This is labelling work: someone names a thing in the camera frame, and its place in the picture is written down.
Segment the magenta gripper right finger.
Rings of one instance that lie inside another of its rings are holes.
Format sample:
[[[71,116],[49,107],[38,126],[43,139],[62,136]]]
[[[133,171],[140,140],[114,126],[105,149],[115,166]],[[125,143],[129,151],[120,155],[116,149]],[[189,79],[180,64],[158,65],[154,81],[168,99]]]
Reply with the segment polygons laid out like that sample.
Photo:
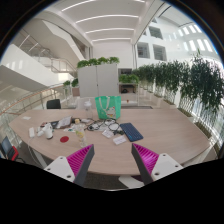
[[[182,169],[167,153],[157,154],[135,143],[132,144],[131,153],[145,185]]]

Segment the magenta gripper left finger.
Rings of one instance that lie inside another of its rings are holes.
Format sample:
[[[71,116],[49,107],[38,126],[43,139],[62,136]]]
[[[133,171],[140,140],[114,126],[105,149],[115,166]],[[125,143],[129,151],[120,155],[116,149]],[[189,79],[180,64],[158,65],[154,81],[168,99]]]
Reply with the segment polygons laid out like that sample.
[[[59,156],[45,171],[82,186],[94,154],[94,145],[88,145],[67,157]]]

